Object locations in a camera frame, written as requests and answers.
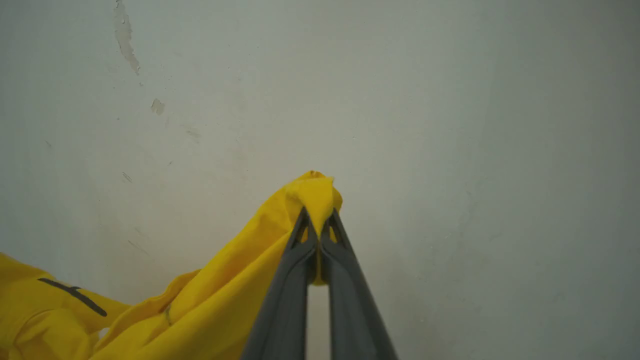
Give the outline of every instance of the white wall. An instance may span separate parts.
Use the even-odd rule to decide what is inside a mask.
[[[122,1],[0,4],[0,250],[134,303],[315,169],[401,358],[640,356],[640,6]]]

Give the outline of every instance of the scuff mark on wall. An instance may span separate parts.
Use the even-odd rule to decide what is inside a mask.
[[[160,100],[154,99],[154,102],[151,104],[151,112],[156,115],[162,115],[162,113],[164,113],[164,104]]]
[[[138,59],[136,59],[133,47],[131,47],[131,33],[133,31],[131,30],[129,16],[127,15],[122,0],[116,0],[116,7],[113,9],[113,25],[116,30],[116,40],[118,41],[118,46],[120,46],[122,56],[129,62],[131,69],[133,69],[136,75],[139,75],[140,63]]]

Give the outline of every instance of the yellow shirt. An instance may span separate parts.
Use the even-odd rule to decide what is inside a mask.
[[[0,359],[237,359],[302,207],[322,229],[341,205],[333,179],[308,172],[273,194],[203,269],[131,307],[0,254]]]

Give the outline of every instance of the wall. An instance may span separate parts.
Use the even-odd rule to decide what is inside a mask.
[[[2,251],[135,303],[315,169],[401,358],[640,356],[638,5],[0,9]]]

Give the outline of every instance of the yellow cloth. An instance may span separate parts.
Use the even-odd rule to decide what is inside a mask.
[[[237,359],[301,208],[306,207],[319,232],[341,205],[333,179],[308,172],[272,195],[203,269],[178,276],[164,294],[126,308],[82,291],[107,317],[87,310],[66,291],[35,280],[44,274],[40,270],[2,257],[0,348],[20,360]],[[25,275],[14,276],[5,268]],[[44,293],[64,300],[49,302]],[[5,321],[4,312],[13,313],[11,308],[23,315]],[[109,332],[96,343],[95,331],[102,327]]]

